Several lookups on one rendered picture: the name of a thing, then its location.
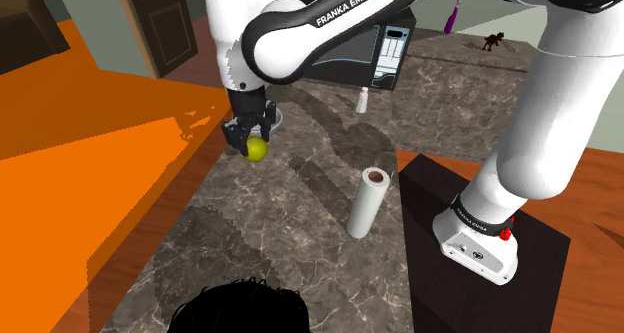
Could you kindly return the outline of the dark brown door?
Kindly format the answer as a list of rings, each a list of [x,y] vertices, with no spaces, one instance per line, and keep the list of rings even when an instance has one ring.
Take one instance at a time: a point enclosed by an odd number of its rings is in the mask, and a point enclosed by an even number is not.
[[[149,75],[163,78],[198,53],[186,0],[121,0]]]

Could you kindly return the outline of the black microwave oven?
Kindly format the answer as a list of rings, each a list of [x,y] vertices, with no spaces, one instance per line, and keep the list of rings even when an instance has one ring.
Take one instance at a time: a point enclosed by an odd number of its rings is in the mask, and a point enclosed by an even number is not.
[[[416,18],[406,7],[323,54],[303,77],[393,91],[415,25]]]

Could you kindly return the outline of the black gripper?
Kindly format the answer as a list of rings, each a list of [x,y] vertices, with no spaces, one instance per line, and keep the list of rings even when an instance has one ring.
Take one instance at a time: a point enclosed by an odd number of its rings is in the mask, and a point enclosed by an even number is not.
[[[247,139],[251,128],[260,125],[262,139],[270,141],[271,128],[276,122],[276,104],[266,97],[265,86],[250,91],[228,89],[227,93],[237,120],[224,123],[222,131],[226,142],[247,157]]]

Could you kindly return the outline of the black bushy object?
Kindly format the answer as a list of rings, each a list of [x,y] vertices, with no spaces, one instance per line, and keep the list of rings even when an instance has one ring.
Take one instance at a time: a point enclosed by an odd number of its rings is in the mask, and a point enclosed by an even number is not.
[[[311,333],[309,312],[297,291],[264,279],[205,287],[174,312],[167,333]]]

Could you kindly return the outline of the grey plate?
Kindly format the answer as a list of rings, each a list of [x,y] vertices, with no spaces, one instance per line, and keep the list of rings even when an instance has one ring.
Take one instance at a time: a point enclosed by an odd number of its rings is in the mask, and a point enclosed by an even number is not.
[[[277,129],[283,121],[283,114],[275,102],[268,102],[265,107],[265,117],[271,123],[271,129]]]

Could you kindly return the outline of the yellow-green apple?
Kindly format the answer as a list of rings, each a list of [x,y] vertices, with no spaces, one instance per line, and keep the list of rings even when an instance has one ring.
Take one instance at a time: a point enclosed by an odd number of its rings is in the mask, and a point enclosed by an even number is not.
[[[258,136],[248,137],[246,147],[248,155],[245,159],[250,162],[262,161],[267,156],[269,151],[268,143],[262,137]]]

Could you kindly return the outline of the dark robot stand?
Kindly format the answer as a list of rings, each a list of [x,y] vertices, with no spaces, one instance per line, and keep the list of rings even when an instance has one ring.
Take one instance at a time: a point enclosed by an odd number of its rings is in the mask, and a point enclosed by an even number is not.
[[[519,211],[519,268],[498,286],[442,254],[432,231],[467,180],[423,154],[399,174],[414,333],[550,333],[570,239]]]

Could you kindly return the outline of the dark brown cabinet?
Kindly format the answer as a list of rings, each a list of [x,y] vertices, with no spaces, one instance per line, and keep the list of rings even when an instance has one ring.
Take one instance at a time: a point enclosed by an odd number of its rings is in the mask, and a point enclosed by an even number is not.
[[[69,49],[44,0],[0,0],[0,75]]]

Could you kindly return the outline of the purple bottle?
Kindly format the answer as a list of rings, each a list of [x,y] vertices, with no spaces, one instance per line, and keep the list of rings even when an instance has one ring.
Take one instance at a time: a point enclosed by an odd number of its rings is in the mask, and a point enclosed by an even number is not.
[[[461,0],[456,0],[454,9],[453,9],[452,13],[450,14],[450,16],[448,17],[448,19],[446,21],[446,24],[444,26],[444,29],[443,29],[443,32],[444,32],[445,35],[448,35],[448,34],[450,34],[452,32],[454,23],[456,21],[456,18],[457,18],[458,12],[459,12],[460,5],[461,5]]]

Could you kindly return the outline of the white paper towel roll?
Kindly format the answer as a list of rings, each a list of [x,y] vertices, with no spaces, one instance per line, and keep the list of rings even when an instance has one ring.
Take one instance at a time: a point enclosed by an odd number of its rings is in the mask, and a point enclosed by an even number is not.
[[[346,231],[350,236],[361,239],[368,234],[390,181],[390,176],[380,168],[368,167],[362,171],[346,224]]]

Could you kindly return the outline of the brown animal figure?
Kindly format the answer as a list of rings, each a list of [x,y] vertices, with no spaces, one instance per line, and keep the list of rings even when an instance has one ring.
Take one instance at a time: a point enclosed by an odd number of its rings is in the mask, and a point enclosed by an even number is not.
[[[497,34],[491,34],[484,38],[485,44],[481,48],[482,51],[492,51],[493,46],[499,46],[502,40],[504,39],[504,33],[498,32]]]

